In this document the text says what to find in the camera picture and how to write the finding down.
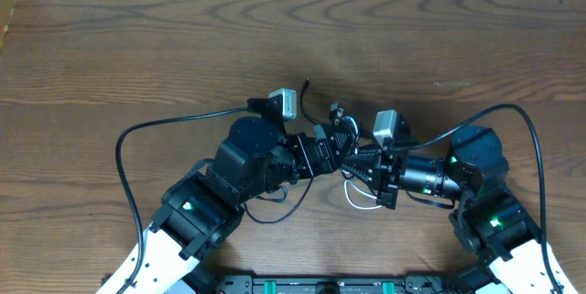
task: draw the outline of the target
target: wooden tabletop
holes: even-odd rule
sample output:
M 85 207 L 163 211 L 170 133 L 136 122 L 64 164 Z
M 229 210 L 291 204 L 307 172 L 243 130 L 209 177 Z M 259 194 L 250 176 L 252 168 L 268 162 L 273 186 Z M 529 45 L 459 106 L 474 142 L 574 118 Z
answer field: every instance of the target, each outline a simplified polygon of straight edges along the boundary
M 311 78 L 307 107 L 337 101 L 373 125 L 396 109 L 426 140 L 496 103 L 533 118 L 545 158 L 548 238 L 586 290 L 586 0 L 18 0 L 0 54 L 0 292 L 90 293 L 136 243 L 114 164 L 130 125 L 244 105 Z M 143 223 L 237 115 L 143 129 L 123 160 Z M 501 137 L 507 184 L 538 220 L 535 155 L 517 114 Z M 299 118 L 288 130 L 311 127 Z M 428 153 L 443 155 L 447 146 Z M 263 219 L 284 205 L 252 201 Z M 474 261 L 448 212 L 411 201 L 363 212 L 339 174 L 286 222 L 244 218 L 207 260 L 258 275 L 451 272 Z

